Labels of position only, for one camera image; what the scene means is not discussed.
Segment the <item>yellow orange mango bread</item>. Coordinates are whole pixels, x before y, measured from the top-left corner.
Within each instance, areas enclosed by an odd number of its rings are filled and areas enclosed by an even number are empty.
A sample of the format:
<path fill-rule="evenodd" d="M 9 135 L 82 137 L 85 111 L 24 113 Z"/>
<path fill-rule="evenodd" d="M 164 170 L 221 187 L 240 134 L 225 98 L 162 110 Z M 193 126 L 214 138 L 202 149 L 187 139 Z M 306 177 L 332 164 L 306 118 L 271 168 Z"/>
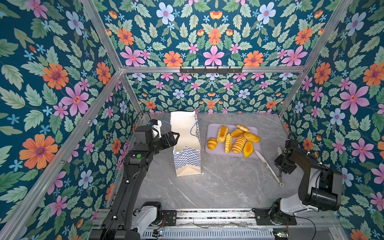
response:
<path fill-rule="evenodd" d="M 252 142 L 246 142 L 243 148 L 243 156 L 248 158 L 254 152 L 254 146 Z"/>

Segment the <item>checkered paper bread bag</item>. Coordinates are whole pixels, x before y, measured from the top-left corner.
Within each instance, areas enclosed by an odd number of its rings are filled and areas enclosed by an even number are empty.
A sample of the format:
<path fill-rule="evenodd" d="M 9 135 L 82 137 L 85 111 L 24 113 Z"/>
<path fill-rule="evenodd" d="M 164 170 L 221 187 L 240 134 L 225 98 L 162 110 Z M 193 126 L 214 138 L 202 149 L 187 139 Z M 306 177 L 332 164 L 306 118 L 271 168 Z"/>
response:
<path fill-rule="evenodd" d="M 195 112 L 172 112 L 171 130 L 180 134 L 174 146 L 174 164 L 178 177 L 201 174 L 202 145 Z"/>

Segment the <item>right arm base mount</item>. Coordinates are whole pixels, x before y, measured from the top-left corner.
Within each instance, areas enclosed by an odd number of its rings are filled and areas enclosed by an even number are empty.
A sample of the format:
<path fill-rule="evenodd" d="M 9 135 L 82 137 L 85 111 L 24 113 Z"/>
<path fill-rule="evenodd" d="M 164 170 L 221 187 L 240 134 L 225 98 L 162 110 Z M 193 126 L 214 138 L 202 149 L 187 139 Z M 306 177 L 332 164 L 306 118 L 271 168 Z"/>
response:
<path fill-rule="evenodd" d="M 288 215 L 281 210 L 281 200 L 281 198 L 275 200 L 272 206 L 269 208 L 252 209 L 252 212 L 255 214 L 255 219 L 258 226 L 297 225 L 297 221 L 294 216 Z"/>

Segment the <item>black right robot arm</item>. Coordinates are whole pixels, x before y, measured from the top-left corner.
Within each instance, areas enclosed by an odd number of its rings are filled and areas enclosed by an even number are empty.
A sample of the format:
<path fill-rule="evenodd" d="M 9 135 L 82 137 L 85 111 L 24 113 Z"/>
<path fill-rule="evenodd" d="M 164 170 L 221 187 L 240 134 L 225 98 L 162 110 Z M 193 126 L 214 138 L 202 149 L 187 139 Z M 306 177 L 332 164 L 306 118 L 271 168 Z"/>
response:
<path fill-rule="evenodd" d="M 308 211 L 337 211 L 341 206 L 343 175 L 320 164 L 309 150 L 300 148 L 295 134 L 290 133 L 285 148 L 275 159 L 275 165 L 284 174 L 300 167 L 303 171 L 298 193 L 277 199 L 270 210 L 275 224 L 295 222 L 295 214 Z"/>

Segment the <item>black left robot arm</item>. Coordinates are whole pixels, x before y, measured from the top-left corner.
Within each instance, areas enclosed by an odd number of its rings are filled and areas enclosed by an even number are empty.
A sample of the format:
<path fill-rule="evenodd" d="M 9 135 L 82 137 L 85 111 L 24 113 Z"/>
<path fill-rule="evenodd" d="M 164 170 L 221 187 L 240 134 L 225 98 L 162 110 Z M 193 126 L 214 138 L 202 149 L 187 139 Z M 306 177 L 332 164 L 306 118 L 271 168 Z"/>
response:
<path fill-rule="evenodd" d="M 158 120 L 150 120 L 137 127 L 134 136 L 133 147 L 123 160 L 124 173 L 115 200 L 101 228 L 91 230 L 91 240 L 139 240 L 151 224 L 163 220 L 161 203 L 145 204 L 137 214 L 135 203 L 154 155 L 176 146 L 180 134 L 162 134 Z"/>

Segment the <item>long narrow striped bread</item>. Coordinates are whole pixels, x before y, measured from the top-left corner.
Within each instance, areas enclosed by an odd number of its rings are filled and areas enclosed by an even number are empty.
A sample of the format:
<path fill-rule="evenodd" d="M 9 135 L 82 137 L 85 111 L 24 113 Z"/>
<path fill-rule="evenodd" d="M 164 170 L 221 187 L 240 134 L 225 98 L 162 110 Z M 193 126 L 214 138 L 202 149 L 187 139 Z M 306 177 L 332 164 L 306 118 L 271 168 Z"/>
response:
<path fill-rule="evenodd" d="M 229 154 L 232 149 L 232 144 L 233 144 L 233 137 L 231 134 L 226 135 L 226 140 L 225 140 L 225 153 Z"/>

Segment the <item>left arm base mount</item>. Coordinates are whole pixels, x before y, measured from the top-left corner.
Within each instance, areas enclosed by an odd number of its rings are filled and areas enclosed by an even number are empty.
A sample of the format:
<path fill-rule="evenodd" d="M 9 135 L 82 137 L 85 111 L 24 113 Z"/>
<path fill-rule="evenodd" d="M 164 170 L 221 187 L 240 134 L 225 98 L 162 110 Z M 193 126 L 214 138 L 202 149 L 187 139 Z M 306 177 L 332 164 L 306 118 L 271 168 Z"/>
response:
<path fill-rule="evenodd" d="M 142 205 L 141 211 L 149 211 L 149 217 L 145 217 L 145 220 L 151 220 L 149 226 L 175 226 L 177 211 L 176 210 L 164 210 L 161 202 L 145 202 Z"/>

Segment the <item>lavender plastic tray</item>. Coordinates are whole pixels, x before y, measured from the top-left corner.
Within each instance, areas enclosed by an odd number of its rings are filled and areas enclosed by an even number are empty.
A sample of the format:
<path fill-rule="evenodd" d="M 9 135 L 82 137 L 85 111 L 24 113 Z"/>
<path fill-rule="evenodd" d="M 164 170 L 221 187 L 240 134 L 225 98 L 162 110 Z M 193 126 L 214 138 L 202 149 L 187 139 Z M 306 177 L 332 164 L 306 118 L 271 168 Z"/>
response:
<path fill-rule="evenodd" d="M 230 156 L 230 157 L 236 157 L 236 158 L 243 158 L 244 157 L 244 148 L 246 147 L 246 144 L 247 141 L 246 140 L 246 143 L 242 149 L 242 151 L 240 153 L 234 153 L 232 152 L 232 146 L 234 145 L 236 139 L 238 137 L 233 137 L 233 141 L 232 141 L 232 145 L 231 145 L 231 149 L 230 149 L 230 152 L 227 154 L 225 152 L 225 144 L 226 144 L 226 141 L 224 142 L 218 142 L 217 145 L 213 148 L 213 149 L 209 149 L 208 147 L 208 141 L 210 139 L 216 139 L 217 140 L 217 136 L 218 136 L 218 133 L 219 133 L 219 130 L 221 128 L 221 126 L 226 126 L 228 127 L 229 129 L 229 132 L 228 134 L 231 134 L 233 131 L 235 131 L 236 129 L 239 129 L 236 125 L 224 125 L 224 124 L 215 124 L 215 123 L 211 123 L 208 125 L 208 128 L 207 128 L 207 135 L 206 135 L 206 145 L 205 145 L 205 151 L 207 154 L 209 155 L 216 155 L 216 156 Z M 246 127 L 250 130 L 250 134 L 253 134 L 253 135 L 256 135 L 257 137 L 259 136 L 259 130 L 255 127 Z M 258 159 L 258 156 L 256 155 L 255 151 L 258 151 L 260 154 L 262 153 L 262 148 L 261 148 L 261 141 L 259 141 L 258 143 L 252 143 L 250 142 L 252 145 L 253 145 L 253 151 L 252 151 L 252 154 L 249 156 L 249 158 L 253 158 L 253 159 Z"/>

